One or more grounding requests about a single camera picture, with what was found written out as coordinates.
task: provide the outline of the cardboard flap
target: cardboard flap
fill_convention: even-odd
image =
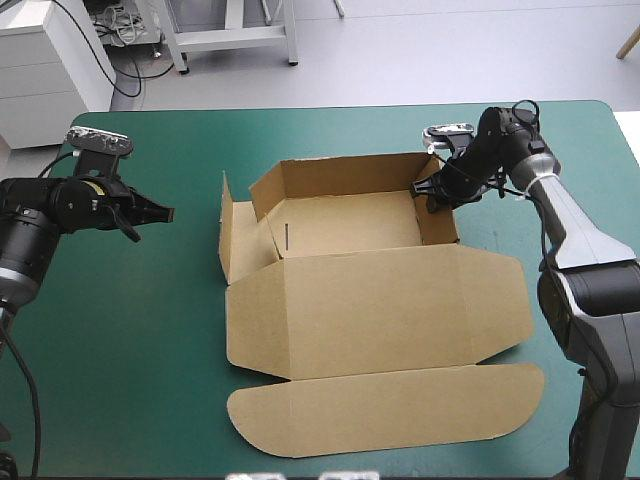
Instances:
[[[299,458],[506,435],[533,415],[543,387],[529,364],[438,368],[248,388],[227,409],[253,446]]]
[[[278,260],[273,235],[266,221],[257,222],[251,202],[234,202],[223,176],[218,255],[231,284]]]
[[[233,198],[229,191],[227,175],[222,172],[222,202],[220,206],[220,239],[218,243],[218,256],[224,271],[227,283],[231,283],[231,232],[233,226]]]
[[[262,312],[286,292],[281,343],[290,370],[243,361],[260,348],[257,335],[229,346],[236,365],[290,379],[467,365],[533,331],[524,274],[511,257],[449,244],[280,263],[284,282],[261,285],[258,272],[229,288],[227,334],[282,322]]]
[[[251,186],[256,216],[262,219],[285,198],[408,190],[432,158],[418,152],[285,160]]]
[[[232,284],[226,295],[229,362],[288,377],[290,354],[284,263],[271,264]]]

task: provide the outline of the box lid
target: box lid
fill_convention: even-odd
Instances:
[[[234,392],[238,432],[282,457],[499,437],[534,413],[544,376],[534,365],[487,365],[287,382]]]
[[[229,361],[289,379],[474,364],[533,330],[518,260],[455,244],[285,258],[226,304]]]

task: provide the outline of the white cabinet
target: white cabinet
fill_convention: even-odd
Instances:
[[[115,81],[82,1],[60,1]],[[11,148],[62,143],[76,116],[108,111],[112,95],[81,33],[59,6],[25,0],[0,13],[0,135]]]

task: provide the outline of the cabinet drawer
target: cabinet drawer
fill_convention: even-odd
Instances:
[[[0,98],[73,90],[73,82],[62,63],[0,68]]]
[[[0,135],[11,148],[56,145],[86,111],[75,92],[0,98]]]
[[[0,68],[59,61],[45,32],[0,36]]]

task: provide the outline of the silver arm segment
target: silver arm segment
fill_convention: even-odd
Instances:
[[[537,199],[544,208],[545,227],[551,240],[549,260],[566,269],[635,260],[627,245],[601,232],[564,188],[560,164],[550,154],[531,155],[511,171],[514,186]]]

